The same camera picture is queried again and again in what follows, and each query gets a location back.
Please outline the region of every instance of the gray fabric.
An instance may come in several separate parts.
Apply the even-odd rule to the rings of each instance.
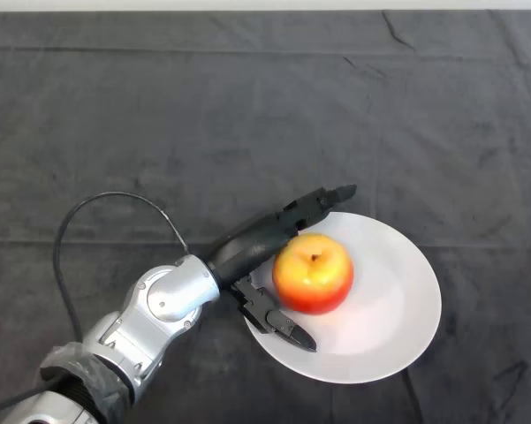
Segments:
[[[410,373],[426,422],[531,423],[531,12],[0,14],[0,398],[71,338],[50,270],[64,212],[153,198],[202,248],[317,186],[421,247],[441,285]],[[85,328],[179,255],[101,201],[63,267]],[[417,422],[399,375],[309,380],[233,302],[170,348],[130,422]]]

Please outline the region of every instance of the black cable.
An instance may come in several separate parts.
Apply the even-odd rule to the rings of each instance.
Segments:
[[[67,376],[67,373],[59,373],[52,379],[46,381],[41,386],[37,386],[31,390],[24,391],[23,393],[19,393],[16,396],[10,397],[8,399],[5,399],[3,401],[0,401],[0,411],[3,409],[9,408],[11,406],[16,405],[17,403],[26,400],[30,398],[31,396],[39,395],[43,391],[47,390],[53,390],[56,388],[56,386]]]
[[[403,369],[400,374],[403,377],[403,383],[406,386],[408,398],[410,399],[410,403],[414,409],[414,414],[416,415],[416,422],[418,422],[418,424],[424,424],[424,414],[422,413],[421,401],[418,399],[418,395],[416,394],[416,390],[414,389],[413,380],[410,378],[408,368]]]
[[[73,206],[72,209],[67,213],[67,215],[65,215],[63,221],[61,222],[61,225],[59,225],[59,229],[57,230],[57,235],[55,236],[55,243],[53,245],[53,271],[55,273],[55,281],[57,282],[57,287],[59,288],[61,297],[63,298],[64,307],[66,308],[67,313],[69,314],[69,319],[71,320],[72,331],[74,333],[74,337],[79,343],[82,343],[82,338],[83,338],[82,328],[80,326],[79,317],[77,316],[77,312],[74,309],[74,305],[72,304],[71,297],[69,296],[69,292],[67,291],[66,285],[64,283],[63,272],[61,271],[61,242],[63,241],[63,236],[67,230],[67,227],[69,226],[69,223],[71,222],[72,218],[81,208],[83,208],[85,205],[87,205],[91,201],[96,201],[103,197],[109,197],[109,196],[130,197],[138,201],[143,201],[147,203],[151,208],[154,208],[157,212],[159,212],[163,216],[167,224],[171,227],[171,229],[177,236],[178,241],[185,249],[185,252],[188,253],[188,246],[186,245],[183,238],[180,237],[180,234],[175,228],[175,225],[173,225],[173,222],[167,216],[167,214],[165,214],[165,212],[161,208],[159,208],[155,203],[146,199],[145,197],[139,196],[138,194],[133,194],[133,193],[128,193],[128,192],[104,192],[104,193],[99,193],[95,196],[87,197],[83,201]]]
[[[65,215],[63,221],[61,222],[61,225],[59,225],[59,229],[57,230],[57,235],[55,236],[55,243],[53,244],[53,272],[55,273],[55,281],[57,282],[57,287],[59,288],[59,291],[61,292],[61,297],[63,298],[64,306],[69,315],[69,319],[71,320],[72,331],[74,333],[75,339],[80,343],[82,343],[82,339],[83,339],[82,328],[80,326],[80,320],[79,320],[79,317],[77,316],[77,312],[75,311],[74,305],[72,304],[71,296],[69,295],[69,292],[67,291],[66,285],[64,283],[63,272],[61,271],[61,242],[63,241],[63,236],[67,230],[67,227],[69,226],[69,223],[71,222],[73,217],[76,215],[76,213],[81,208],[83,208],[85,205],[87,205],[91,201],[96,201],[103,197],[110,197],[110,196],[129,197],[132,199],[136,199],[138,201],[143,201],[144,203],[147,203],[151,208],[154,208],[157,212],[159,212],[159,214],[163,216],[167,224],[171,227],[172,231],[175,233],[175,236],[177,236],[178,241],[180,242],[182,247],[185,249],[185,252],[188,254],[188,246],[186,245],[185,241],[178,233],[177,228],[175,228],[175,225],[173,224],[172,220],[155,203],[146,199],[145,197],[139,196],[138,194],[133,194],[133,193],[128,193],[128,192],[104,192],[104,193],[99,193],[95,196],[87,197],[86,199],[80,201],[75,206],[73,206],[72,209],[67,213],[67,215]],[[0,411],[2,411],[3,409],[9,408],[11,406],[14,406],[17,403],[30,398],[31,396],[35,396],[44,391],[54,389],[62,380],[65,379],[67,375],[68,373],[66,372],[59,373],[54,378],[46,381],[41,386],[35,387],[31,390],[25,391],[14,397],[10,397],[8,399],[1,401]]]

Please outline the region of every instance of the red apple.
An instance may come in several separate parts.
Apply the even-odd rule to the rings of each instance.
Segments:
[[[352,288],[353,263],[337,241],[322,234],[293,238],[275,259],[273,283],[281,301],[305,314],[324,314]]]

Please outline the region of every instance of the white wall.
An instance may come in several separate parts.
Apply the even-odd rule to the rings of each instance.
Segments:
[[[0,0],[0,11],[531,9],[531,0]]]

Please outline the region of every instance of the plastic wrap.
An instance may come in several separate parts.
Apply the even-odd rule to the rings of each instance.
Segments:
[[[41,369],[49,367],[61,367],[79,377],[109,424],[124,420],[130,408],[127,387],[83,344],[71,342],[54,347],[41,365]]]

